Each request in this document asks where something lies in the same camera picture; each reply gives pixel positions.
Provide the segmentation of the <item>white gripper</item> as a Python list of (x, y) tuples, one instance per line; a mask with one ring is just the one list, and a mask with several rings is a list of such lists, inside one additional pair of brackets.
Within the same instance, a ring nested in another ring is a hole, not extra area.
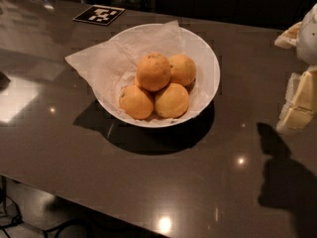
[(281, 134), (292, 134), (304, 129), (317, 114), (317, 3), (301, 23), (285, 30), (274, 44), (282, 49), (296, 46), (297, 56), (313, 64), (302, 74), (293, 73), (287, 83), (276, 130)]

